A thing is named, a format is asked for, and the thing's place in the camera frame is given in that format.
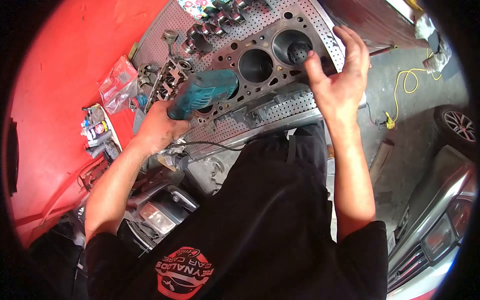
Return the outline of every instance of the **license plate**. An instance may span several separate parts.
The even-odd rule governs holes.
[[[392,232],[390,234],[390,237],[388,238],[387,240],[387,250],[388,250],[388,254],[390,254],[390,252],[392,252],[393,248],[395,247],[396,243],[395,243],[395,233]]]

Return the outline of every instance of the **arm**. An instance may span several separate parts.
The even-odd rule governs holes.
[[[117,234],[128,193],[143,163],[149,156],[164,149],[172,139],[187,132],[187,121],[175,121],[167,116],[169,105],[169,102],[163,101],[153,104],[137,135],[92,189],[85,211],[87,242],[100,232]]]
[[[340,242],[375,220],[375,201],[357,124],[358,105],[367,86],[369,52],[346,26],[334,27],[334,33],[347,50],[342,72],[327,77],[313,51],[308,53],[305,68],[335,150],[334,203]]]

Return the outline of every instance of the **spray can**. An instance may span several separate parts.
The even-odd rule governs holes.
[[[110,126],[105,120],[100,121],[99,123],[95,124],[94,126],[90,127],[87,130],[87,140],[93,141],[99,138],[105,132],[111,130]]]

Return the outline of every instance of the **car headlight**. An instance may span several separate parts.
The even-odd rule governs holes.
[[[175,223],[150,202],[147,202],[142,208],[140,216],[162,234],[169,233],[175,227]]]
[[[434,261],[444,254],[454,242],[455,234],[447,214],[444,214],[427,236],[423,238],[421,244],[428,259]]]
[[[467,230],[468,219],[472,211],[472,202],[456,198],[447,208],[447,214],[455,229],[458,239],[461,239]]]
[[[470,201],[454,199],[448,206],[446,213],[422,239],[422,248],[430,261],[438,259],[456,240],[463,237],[471,206]]]

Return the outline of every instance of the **black pants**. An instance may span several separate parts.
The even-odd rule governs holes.
[[[239,156],[240,163],[251,159],[278,159],[295,163],[300,159],[314,165],[323,174],[326,185],[327,147],[324,122],[297,128],[290,140],[283,134],[275,134],[245,145]]]

